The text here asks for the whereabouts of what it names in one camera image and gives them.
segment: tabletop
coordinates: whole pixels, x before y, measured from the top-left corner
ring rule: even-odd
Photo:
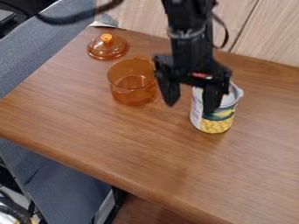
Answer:
[[[209,135],[189,121],[191,88],[173,108],[113,100],[87,44],[103,32],[125,58],[167,53],[168,40],[86,28],[0,102],[0,137],[196,223],[299,223],[299,69],[218,52],[245,91],[233,127]]]

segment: gray chair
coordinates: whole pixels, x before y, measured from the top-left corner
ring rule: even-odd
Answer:
[[[65,16],[93,7],[94,0],[61,0],[42,13]],[[1,39],[0,98],[92,22],[90,18],[78,24],[51,26],[33,17]],[[100,180],[4,139],[0,139],[0,156],[49,224],[89,223],[111,190]]]

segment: bowl lid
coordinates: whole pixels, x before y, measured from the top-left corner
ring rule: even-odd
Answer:
[[[124,55],[129,49],[127,40],[110,33],[102,34],[88,45],[88,54],[98,60],[112,60]]]

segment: food can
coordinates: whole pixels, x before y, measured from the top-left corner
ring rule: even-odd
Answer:
[[[244,95],[242,89],[231,84],[229,95],[224,95],[221,105],[213,113],[204,113],[202,99],[203,89],[192,89],[191,123],[201,131],[219,134],[229,130],[233,125],[233,118],[239,99]]]

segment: cable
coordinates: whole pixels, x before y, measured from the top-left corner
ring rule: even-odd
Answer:
[[[78,14],[74,14],[68,17],[48,17],[41,14],[38,14],[36,17],[49,25],[72,25],[84,19],[93,18],[94,11],[96,11],[96,15],[104,11],[110,11],[118,5],[122,4],[123,2],[124,0],[112,0],[110,3],[106,3],[95,9],[85,10]]]
[[[13,4],[11,4],[11,3],[6,3],[6,2],[1,1],[1,0],[0,0],[0,3],[1,3],[1,4],[5,4],[5,5],[7,5],[7,6],[11,7],[12,9],[15,9],[15,10],[17,10],[17,11],[22,12],[24,15],[27,16],[27,18],[30,17],[30,15],[28,14],[28,12],[26,12],[25,10],[22,10],[21,8],[17,7],[16,5],[13,5]]]

